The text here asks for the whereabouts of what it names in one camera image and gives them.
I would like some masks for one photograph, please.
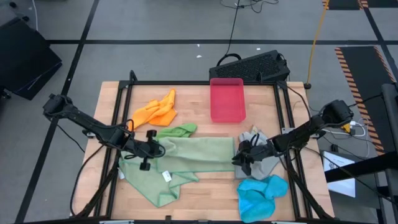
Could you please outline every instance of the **white paper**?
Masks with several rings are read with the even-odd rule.
[[[332,162],[339,165],[340,167],[355,163],[352,160],[345,159],[343,157],[334,155],[330,152],[324,152],[323,156],[330,159]],[[325,158],[323,159],[323,170],[324,171],[328,171],[328,170],[331,170],[334,168],[337,168],[337,166],[335,166],[334,164],[329,162],[327,159],[325,159]],[[331,191],[355,198],[355,180],[353,178],[328,183],[328,188]]]
[[[169,182],[172,180],[172,176],[170,175],[170,173],[168,171],[163,172],[162,175],[166,182]]]

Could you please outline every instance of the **gray floor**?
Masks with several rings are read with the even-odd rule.
[[[34,27],[34,12],[29,9],[31,2],[16,2],[20,4],[18,12],[33,18],[29,24]],[[39,32],[46,39],[80,39],[92,3],[93,0],[37,0]],[[384,39],[398,40],[398,9],[371,9],[371,12]],[[250,9],[240,10],[234,38],[311,40],[321,13],[322,2],[313,0],[280,0],[278,5],[265,4],[260,14]],[[228,39],[233,16],[234,10],[220,6],[218,0],[101,0],[88,39]],[[363,11],[327,11],[320,39],[376,40],[376,36]],[[51,46],[63,60],[63,66],[32,101],[18,96],[2,100],[0,223],[15,220],[49,127],[49,122],[42,116],[42,105],[50,93],[60,93],[76,47],[69,44]],[[308,96],[314,109],[334,99],[354,103],[335,47],[318,45],[315,49],[313,88]],[[136,72],[139,80],[207,80],[208,69],[215,66],[226,48],[226,44],[85,45],[68,95],[79,109],[93,115],[101,82],[127,79],[130,69]],[[388,48],[398,60],[398,46]],[[288,60],[292,71],[290,79],[305,81],[311,45],[241,44],[232,45],[230,52],[248,57],[274,49]],[[360,118],[358,110],[355,108],[354,112],[357,121]],[[67,121],[61,121],[60,125],[85,147],[86,137],[80,128]],[[367,154],[364,141],[328,138],[359,156]],[[319,141],[319,145],[327,150],[330,144]],[[371,146],[370,156],[375,155]],[[70,194],[82,158],[83,154],[75,144],[57,130],[26,221],[69,215]],[[338,194],[331,197],[336,216],[342,220],[377,222],[374,209],[348,205]]]

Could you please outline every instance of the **black metal frame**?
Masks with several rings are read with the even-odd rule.
[[[396,195],[396,186],[397,184],[393,182],[393,179],[389,177],[396,176],[398,170],[398,155],[396,152],[388,152],[384,155],[373,157],[370,159],[366,159],[363,161],[356,162],[354,164],[344,166],[344,170],[349,172],[351,175],[355,177],[359,177],[365,174],[375,174],[377,172],[385,172],[387,177],[387,185],[379,186],[378,182],[376,182],[377,190],[380,194],[390,197],[393,201],[398,202],[398,196]],[[346,172],[341,169],[332,169],[325,172],[326,181],[334,182],[338,180],[345,180],[351,178],[350,175],[347,175]],[[398,206],[392,205],[392,209],[394,211],[394,218],[396,219],[396,223],[398,223]],[[379,223],[385,223],[386,218],[384,216],[383,205],[380,202],[380,208],[376,209],[377,211],[377,219]]]
[[[127,88],[127,95],[126,95],[126,103],[124,105],[124,111],[123,111],[123,121],[127,120],[127,114],[128,114],[128,109],[129,109],[129,105],[130,105],[130,101],[131,101],[131,94],[132,94],[132,88],[134,85],[209,85],[210,82],[209,81],[138,81],[137,78],[135,76],[132,77],[132,74],[130,74],[130,80],[129,81],[120,81],[119,82],[119,86],[118,86],[118,93],[116,95],[116,102],[115,102],[115,109],[114,109],[114,113],[113,113],[113,123],[116,123],[116,119],[119,113],[119,107],[121,104],[121,95],[122,92],[125,88]],[[290,98],[289,98],[289,92],[287,91],[287,88],[283,87],[283,86],[279,86],[276,82],[262,82],[262,83],[258,83],[258,82],[245,82],[245,85],[264,85],[264,86],[272,86],[274,89],[274,96],[275,96],[275,104],[276,104],[276,109],[277,109],[277,115],[278,115],[278,119],[279,119],[279,126],[280,126],[280,131],[282,131],[282,128],[285,127],[285,123],[284,123],[284,115],[282,112],[282,105],[280,102],[280,94],[279,94],[279,88],[282,89],[283,95],[284,95],[284,101],[285,101],[285,105],[286,105],[286,109],[287,109],[287,118],[289,120],[289,126],[291,128],[294,128],[294,117],[293,117],[293,112],[292,112],[292,108],[290,105]],[[288,156],[285,157],[286,161],[290,161],[290,154],[287,154]],[[305,175],[304,175],[304,169],[303,169],[303,165],[302,165],[302,158],[301,155],[298,151],[295,151],[295,156],[296,158],[296,163],[297,163],[297,172],[300,176],[301,181],[304,183],[304,185],[306,185],[305,183]],[[116,154],[115,159],[119,159],[119,154]],[[101,182],[103,180],[103,176],[106,176],[106,173],[108,171],[108,167],[109,167],[109,162],[111,162],[111,149],[107,149],[105,158],[104,158],[104,165],[103,165],[103,170],[102,170],[102,174],[101,174]],[[113,210],[113,203],[114,203],[114,194],[115,194],[115,190],[116,190],[116,184],[117,184],[117,177],[115,177],[111,183],[111,187],[109,190],[109,198],[108,198],[108,202],[107,202],[107,207],[106,207],[106,214],[105,216],[108,217],[109,219],[111,218],[112,215],[112,210]],[[293,210],[294,210],[294,216],[295,216],[295,220],[299,221],[299,220],[303,220],[303,217],[300,216],[300,207],[299,207],[299,203],[298,203],[298,198],[297,198],[297,192],[296,192],[296,187],[295,187],[295,182],[292,180],[292,178],[289,176],[289,185],[290,187],[290,193],[292,195],[292,206],[293,206]],[[306,218],[305,221],[308,223],[352,223],[352,222],[340,222],[340,221],[336,221],[336,220],[320,220],[320,219],[313,219],[312,217],[312,209],[311,206],[308,202],[308,200],[303,197],[304,200],[304,205],[305,205],[305,214],[306,214]],[[100,215],[100,210],[101,210],[101,205],[98,204],[96,206],[96,210],[95,210],[95,215]],[[171,217],[170,216],[166,216],[165,220],[135,220],[134,223],[171,223]],[[198,221],[172,221],[173,223],[198,223]],[[225,222],[215,222],[215,221],[211,221],[211,223],[225,223]],[[241,221],[237,221],[237,222],[228,222],[228,223],[241,223]]]

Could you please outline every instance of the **aluminum frame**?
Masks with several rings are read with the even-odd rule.
[[[115,108],[114,108],[114,113],[113,113],[113,120],[112,122],[117,119],[117,115],[119,113],[120,110],[120,102],[121,102],[121,95],[122,92],[125,88],[127,88],[127,95],[126,95],[126,103],[124,104],[124,111],[123,111],[123,121],[127,120],[127,114],[128,114],[128,109],[129,109],[129,105],[131,102],[131,94],[132,94],[132,88],[134,85],[210,85],[209,81],[138,81],[137,78],[135,77],[130,77],[130,80],[121,80],[119,81],[119,86],[118,86],[118,93],[116,95],[116,102],[115,102]],[[245,82],[245,85],[264,85],[264,86],[272,86],[274,89],[274,96],[275,96],[275,104],[276,104],[276,109],[277,109],[277,115],[278,115],[278,119],[279,119],[279,128],[280,128],[280,132],[282,132],[282,128],[285,127],[285,123],[284,123],[284,115],[282,112],[282,105],[280,102],[280,95],[279,95],[279,86],[277,84],[277,82]],[[289,120],[289,126],[291,128],[294,128],[294,118],[293,118],[293,112],[292,112],[292,108],[290,106],[290,99],[289,99],[289,93],[287,91],[286,88],[282,88],[283,94],[284,94],[284,101],[286,104],[286,108],[287,108],[287,116],[288,116],[288,120]],[[301,180],[305,183],[305,176],[304,176],[304,170],[303,170],[303,166],[302,166],[302,159],[301,156],[298,152],[296,153],[296,163],[297,163],[297,171],[298,174],[301,178]],[[119,153],[116,154],[115,159],[119,159]],[[288,154],[288,156],[285,158],[286,160],[290,160],[290,154]],[[102,176],[107,174],[107,170],[109,167],[109,163],[111,161],[111,150],[107,149],[107,153],[105,155],[104,158],[104,165],[103,165],[103,170],[101,173],[101,180],[103,179]],[[113,179],[113,181],[111,182],[111,187],[109,190],[109,198],[108,198],[108,202],[107,202],[107,207],[106,207],[106,217],[108,217],[109,219],[112,216],[112,209],[113,209],[113,203],[114,203],[114,194],[116,191],[116,184],[117,184],[117,177],[115,177]],[[292,178],[289,176],[289,185],[295,185],[294,181],[292,180]],[[298,220],[300,218],[302,218],[300,216],[300,207],[299,207],[299,203],[298,203],[298,198],[297,198],[297,192],[296,192],[296,188],[295,187],[291,187],[290,188],[290,194],[292,195],[292,206],[293,206],[293,210],[294,210],[294,214],[295,214],[295,219]],[[312,218],[312,211],[311,211],[311,207],[307,201],[307,199],[304,199],[304,204],[305,204],[305,213],[307,215],[307,217]],[[98,216],[100,215],[100,210],[101,210],[101,205],[100,203],[102,202],[102,200],[99,201],[99,204],[96,206],[95,208],[95,215]],[[144,223],[147,222],[166,222],[165,220],[140,220]],[[192,223],[192,222],[196,222],[196,221],[179,221],[179,223]]]

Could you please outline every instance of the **wooden tabletop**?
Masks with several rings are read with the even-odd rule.
[[[295,91],[305,96],[303,83],[289,82],[288,85]],[[111,124],[112,114],[116,99],[118,82],[103,82],[99,93],[98,103],[94,118],[104,124]],[[275,97],[271,86],[245,86],[244,98],[246,104],[246,119],[237,124],[213,123],[210,118],[210,86],[206,85],[134,85],[132,88],[129,118],[133,112],[145,106],[150,100],[161,100],[171,88],[176,90],[174,108],[177,116],[170,127],[183,123],[198,125],[192,137],[223,136],[234,137],[238,145],[238,135],[249,131],[256,125],[268,137],[280,133],[279,120],[275,107]],[[118,122],[121,122],[124,107],[124,97]],[[290,104],[293,108],[295,125],[299,126],[308,121],[307,110],[298,95],[289,90]],[[283,93],[280,91],[281,104],[284,110],[286,126],[287,114],[284,105]],[[136,139],[146,141],[146,131],[149,129],[160,130],[164,127],[144,124],[137,128]],[[85,158],[86,160],[100,144],[96,139],[89,139]],[[308,147],[318,150],[316,140],[310,140]],[[81,173],[76,188],[73,208],[79,212],[93,196],[100,182],[103,167],[105,148],[89,161]],[[318,154],[302,150],[303,168],[307,187],[317,202],[331,216],[334,216],[329,191],[323,173],[322,162]],[[288,176],[281,164],[278,164],[272,174],[279,175],[288,182]],[[156,208],[145,199],[126,180],[119,180],[113,206],[113,219],[135,220],[164,220],[166,215],[171,215],[173,220],[240,220],[238,212],[238,195],[236,188],[239,180],[234,179],[234,172],[203,172],[197,173],[199,182],[181,186],[180,199],[166,206]],[[301,216],[305,217],[302,195],[297,188]],[[104,193],[101,214],[105,214],[108,190]],[[290,191],[282,198],[277,198],[276,210],[268,220],[294,220],[292,199]]]

